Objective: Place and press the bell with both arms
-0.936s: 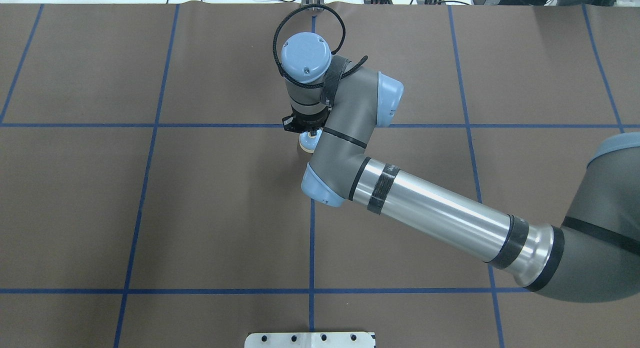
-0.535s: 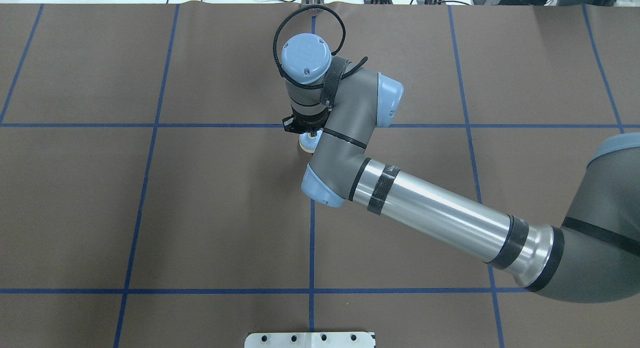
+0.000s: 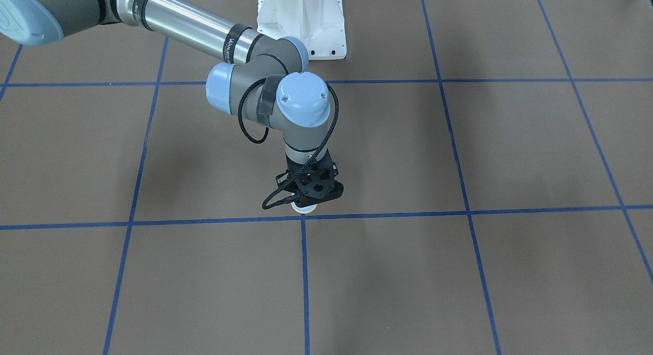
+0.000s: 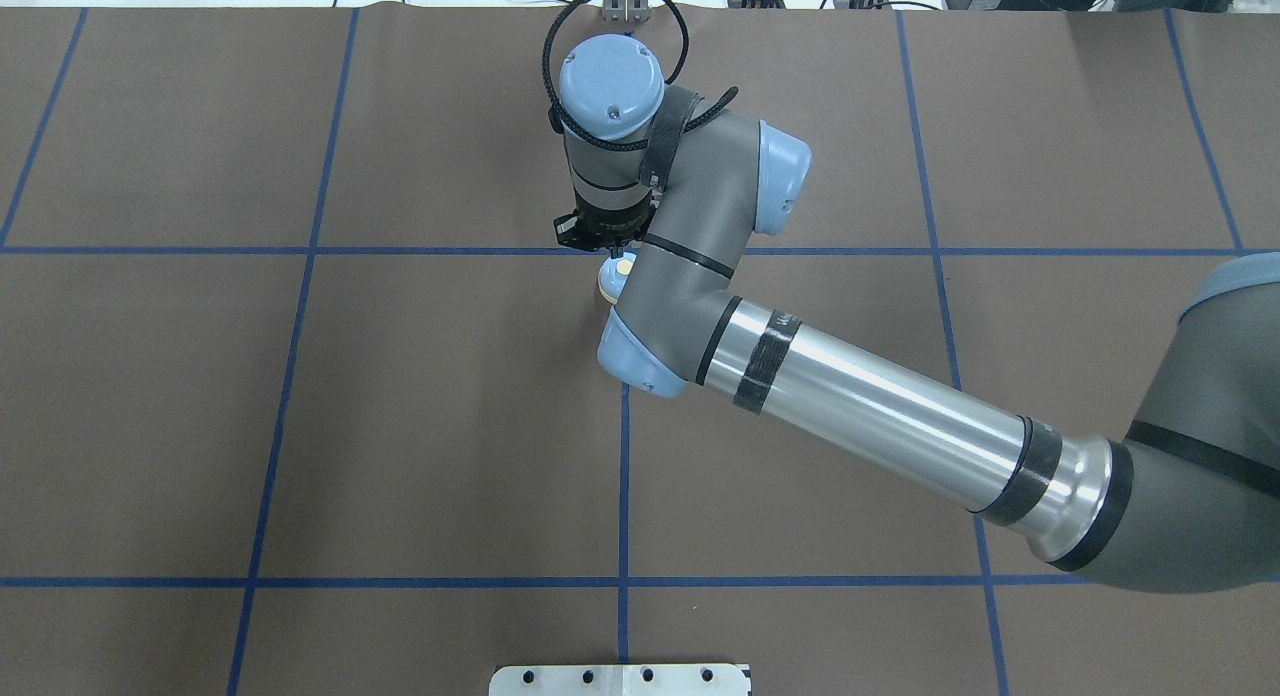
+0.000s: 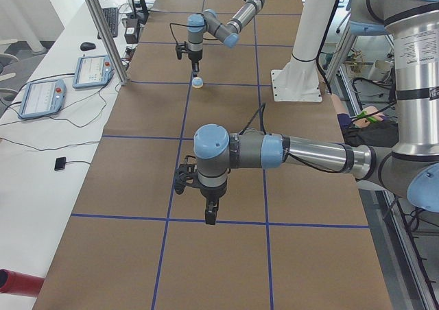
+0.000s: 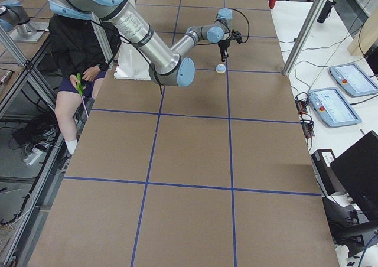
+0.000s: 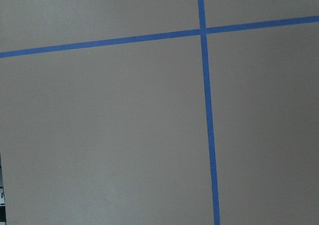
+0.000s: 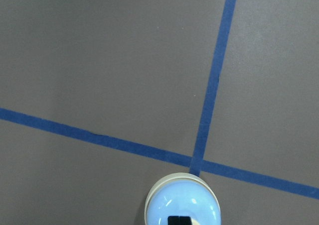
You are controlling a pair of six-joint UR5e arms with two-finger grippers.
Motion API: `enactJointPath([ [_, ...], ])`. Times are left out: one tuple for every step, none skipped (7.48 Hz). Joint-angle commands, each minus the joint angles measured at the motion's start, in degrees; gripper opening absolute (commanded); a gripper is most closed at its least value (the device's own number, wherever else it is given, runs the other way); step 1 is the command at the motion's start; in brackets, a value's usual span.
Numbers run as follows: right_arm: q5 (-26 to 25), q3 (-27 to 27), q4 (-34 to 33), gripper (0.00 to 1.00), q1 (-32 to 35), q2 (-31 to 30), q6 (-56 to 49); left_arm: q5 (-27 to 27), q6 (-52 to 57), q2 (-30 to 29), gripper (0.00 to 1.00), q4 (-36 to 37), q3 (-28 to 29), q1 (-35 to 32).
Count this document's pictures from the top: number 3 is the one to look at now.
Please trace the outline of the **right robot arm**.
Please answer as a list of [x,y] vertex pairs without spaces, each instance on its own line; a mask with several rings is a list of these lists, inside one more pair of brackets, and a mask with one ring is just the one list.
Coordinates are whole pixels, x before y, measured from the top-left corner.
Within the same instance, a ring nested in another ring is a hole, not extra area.
[[250,143],[264,143],[272,130],[280,133],[286,168],[263,209],[307,209],[342,196],[328,149],[339,99],[308,71],[312,51],[300,39],[267,36],[185,0],[2,0],[2,34],[24,46],[58,43],[116,23],[160,34],[191,58],[212,59],[206,100],[234,116]]

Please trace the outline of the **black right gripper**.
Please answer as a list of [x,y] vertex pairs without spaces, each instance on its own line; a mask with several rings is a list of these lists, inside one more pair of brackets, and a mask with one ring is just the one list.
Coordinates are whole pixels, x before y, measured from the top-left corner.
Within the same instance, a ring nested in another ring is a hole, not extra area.
[[338,169],[329,151],[297,176],[294,174],[303,164],[297,164],[289,158],[286,160],[287,170],[275,177],[278,188],[291,194],[284,201],[331,201],[343,194],[344,185],[335,179]]

